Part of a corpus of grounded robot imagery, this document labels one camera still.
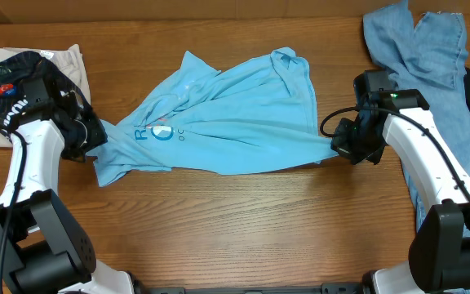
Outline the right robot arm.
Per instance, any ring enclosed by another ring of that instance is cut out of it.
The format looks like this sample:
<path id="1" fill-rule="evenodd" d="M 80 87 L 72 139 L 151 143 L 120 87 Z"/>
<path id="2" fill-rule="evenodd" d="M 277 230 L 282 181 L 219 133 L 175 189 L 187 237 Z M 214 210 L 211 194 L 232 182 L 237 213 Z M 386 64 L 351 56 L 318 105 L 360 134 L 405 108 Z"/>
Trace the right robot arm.
<path id="1" fill-rule="evenodd" d="M 355 119 L 343 118 L 330 147 L 351 164 L 397 153 L 423 199 L 426 216 L 407 261 L 365 274 L 360 293 L 445 293 L 470 289 L 470 176 L 442 139 L 416 89 L 396 91 L 382 70 L 353 81 Z"/>

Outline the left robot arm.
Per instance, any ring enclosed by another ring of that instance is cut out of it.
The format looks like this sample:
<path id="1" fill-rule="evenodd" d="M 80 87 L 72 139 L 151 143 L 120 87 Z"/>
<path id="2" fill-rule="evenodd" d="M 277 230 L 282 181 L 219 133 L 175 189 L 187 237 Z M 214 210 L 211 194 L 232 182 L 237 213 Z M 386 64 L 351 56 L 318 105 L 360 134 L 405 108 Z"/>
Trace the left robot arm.
<path id="1" fill-rule="evenodd" d="M 55 81 L 24 81 L 7 114 L 13 144 L 0 196 L 0 292 L 144 293 L 127 271 L 99 261 L 91 240 L 58 196 L 62 158 L 82 161 L 107 136 L 89 104 Z"/>

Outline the light blue t-shirt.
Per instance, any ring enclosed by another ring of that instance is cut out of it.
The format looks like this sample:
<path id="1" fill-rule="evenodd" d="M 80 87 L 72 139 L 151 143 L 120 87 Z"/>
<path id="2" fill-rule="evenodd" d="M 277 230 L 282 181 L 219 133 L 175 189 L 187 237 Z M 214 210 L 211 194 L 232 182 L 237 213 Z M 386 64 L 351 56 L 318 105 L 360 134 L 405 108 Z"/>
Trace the light blue t-shirt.
<path id="1" fill-rule="evenodd" d="M 91 155 L 100 186 L 128 172 L 188 168 L 244 175 L 333 158 L 319 134 L 308 62 L 283 47 L 229 70 L 186 52 L 180 68 Z"/>

